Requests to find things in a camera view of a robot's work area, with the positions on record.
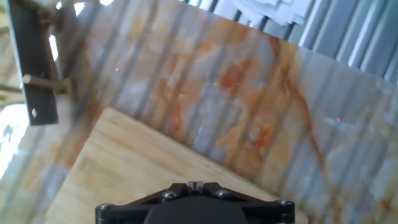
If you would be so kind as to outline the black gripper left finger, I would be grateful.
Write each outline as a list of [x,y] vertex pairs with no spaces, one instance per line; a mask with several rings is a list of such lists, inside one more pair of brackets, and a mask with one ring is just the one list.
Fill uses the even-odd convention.
[[144,223],[150,210],[156,205],[188,196],[192,188],[176,183],[169,188],[150,194],[125,205],[102,203],[95,208],[96,224]]

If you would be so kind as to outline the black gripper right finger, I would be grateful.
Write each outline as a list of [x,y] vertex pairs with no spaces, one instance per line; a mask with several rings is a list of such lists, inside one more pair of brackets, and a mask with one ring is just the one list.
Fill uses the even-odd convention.
[[237,205],[248,223],[295,223],[295,204],[289,200],[265,201],[222,187],[217,182],[204,183],[201,196]]

